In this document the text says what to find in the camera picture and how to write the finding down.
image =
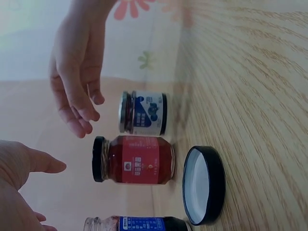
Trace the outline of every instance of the white lid liner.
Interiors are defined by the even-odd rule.
[[[205,159],[200,151],[193,149],[186,163],[184,197],[188,213],[194,223],[205,217],[209,196],[209,178]]]

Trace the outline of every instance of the pink flower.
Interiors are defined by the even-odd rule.
[[[158,0],[159,3],[164,3],[162,12],[172,12],[171,20],[173,22],[182,21],[185,27],[193,25],[192,11],[189,7],[184,6],[181,0]]]
[[[128,8],[128,5],[130,6],[130,15],[133,18],[138,17],[138,8],[137,5],[139,5],[144,11],[148,11],[150,9],[150,6],[147,2],[155,2],[156,0],[120,0],[120,5],[115,10],[115,19],[117,20],[123,20]]]

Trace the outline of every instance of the bottle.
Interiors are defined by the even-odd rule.
[[[87,218],[83,231],[191,231],[184,220],[174,217],[142,218],[112,216]]]
[[[111,179],[126,184],[166,184],[174,174],[174,149],[161,137],[97,136],[92,171],[96,182]]]
[[[167,97],[164,93],[123,92],[119,106],[119,130],[134,135],[161,136],[167,126]]]

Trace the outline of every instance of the jar label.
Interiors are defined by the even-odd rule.
[[[123,183],[157,184],[159,173],[157,138],[125,136],[122,164]]]
[[[159,136],[163,114],[162,93],[136,91],[133,134]]]
[[[165,231],[162,218],[120,217],[119,231]]]

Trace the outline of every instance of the flower pattern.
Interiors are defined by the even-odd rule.
[[[154,54],[151,51],[144,51],[143,56],[138,57],[139,62],[143,62],[140,65],[140,69],[148,68],[149,70],[153,70],[153,63],[155,62]]]
[[[171,20],[173,22],[183,21],[185,27],[193,25],[192,12],[187,6],[181,4],[181,0],[157,0],[159,3],[166,4],[162,7],[162,12],[172,12]]]
[[[138,8],[139,5],[144,11],[148,11],[150,6],[148,2],[155,2],[156,0],[120,0],[120,4],[115,10],[114,17],[116,20],[123,20],[128,7],[130,8],[130,15],[132,18],[138,17]]]

